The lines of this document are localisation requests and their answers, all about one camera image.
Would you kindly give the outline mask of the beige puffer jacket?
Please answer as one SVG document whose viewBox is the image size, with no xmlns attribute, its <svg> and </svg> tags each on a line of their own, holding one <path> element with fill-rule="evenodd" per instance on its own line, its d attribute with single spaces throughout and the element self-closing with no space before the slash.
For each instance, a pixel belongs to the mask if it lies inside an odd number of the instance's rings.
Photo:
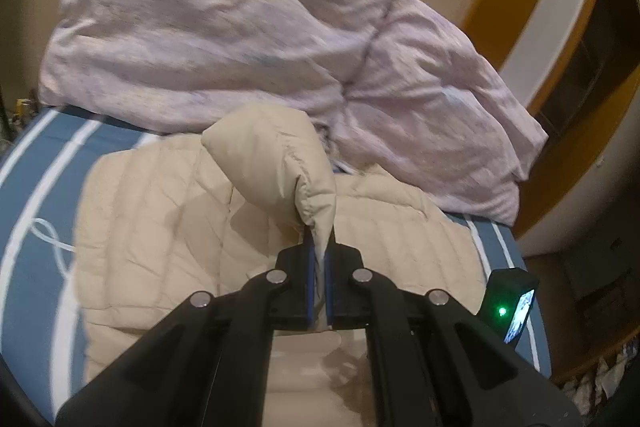
<svg viewBox="0 0 640 427">
<path fill-rule="evenodd" d="M 85 377 L 195 291 L 226 295 L 271 268 L 305 227 L 405 291 L 442 288 L 480 307 L 485 272 L 468 228 L 381 168 L 334 172 L 303 113 L 247 105 L 90 170 L 74 228 Z"/>
</svg>

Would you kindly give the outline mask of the blue white striped bedsheet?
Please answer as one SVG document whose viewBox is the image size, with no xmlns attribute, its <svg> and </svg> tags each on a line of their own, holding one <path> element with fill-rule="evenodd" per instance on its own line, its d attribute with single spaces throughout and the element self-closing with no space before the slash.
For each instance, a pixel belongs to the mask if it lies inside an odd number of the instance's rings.
<svg viewBox="0 0 640 427">
<path fill-rule="evenodd" d="M 101 157 L 161 139 L 165 138 L 126 124 L 106 122 L 81 109 L 48 109 L 3 161 L 1 361 L 9 372 L 6 382 L 10 394 L 30 405 L 43 424 L 58 426 L 55 418 L 61 407 L 94 379 L 85 377 L 87 337 L 74 280 L 74 228 L 85 179 Z M 523 259 L 511 251 L 513 236 L 507 227 L 487 219 L 443 213 L 469 229 L 485 272 L 485 289 L 492 270 L 527 271 Z M 302 385 L 295 385 L 286 394 L 268 388 L 269 377 L 284 361 L 277 344 L 318 335 L 358 339 L 364 351 L 359 363 L 370 374 L 361 389 L 371 392 L 373 398 L 367 403 L 348 403 L 347 410 L 378 425 L 366 332 L 332 329 L 326 314 L 326 250 L 330 242 L 338 242 L 305 227 L 300 241 L 290 247 L 302 243 L 306 232 L 314 243 L 311 325 L 303 332 L 274 332 L 262 422 L 258 426 L 341 424 L 341 418 L 331 411 L 331 404 L 343 399 L 343 388 L 338 383 L 344 364 L 341 357 L 335 355 L 317 371 L 326 389 L 322 397 L 307 399 Z M 277 257 L 273 266 L 262 272 L 273 269 Z M 551 363 L 537 291 L 515 350 L 549 379 Z"/>
</svg>

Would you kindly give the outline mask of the lilac crumpled duvet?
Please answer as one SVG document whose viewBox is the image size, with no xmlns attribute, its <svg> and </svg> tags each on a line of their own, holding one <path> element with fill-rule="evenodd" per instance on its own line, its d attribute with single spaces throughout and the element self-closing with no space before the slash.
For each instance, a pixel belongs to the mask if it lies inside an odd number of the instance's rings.
<svg viewBox="0 0 640 427">
<path fill-rule="evenodd" d="M 61 0 L 38 96 L 164 132 L 250 103 L 306 113 L 352 168 L 513 225 L 547 135 L 421 0 Z"/>
</svg>

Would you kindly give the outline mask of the wooden wall shelf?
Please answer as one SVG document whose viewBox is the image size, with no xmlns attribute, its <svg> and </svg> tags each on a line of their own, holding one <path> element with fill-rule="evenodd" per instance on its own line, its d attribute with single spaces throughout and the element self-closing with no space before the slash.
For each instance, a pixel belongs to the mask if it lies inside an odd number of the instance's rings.
<svg viewBox="0 0 640 427">
<path fill-rule="evenodd" d="M 560 139 L 638 65 L 639 1 L 596 0 L 572 57 L 536 114 L 549 139 Z"/>
</svg>

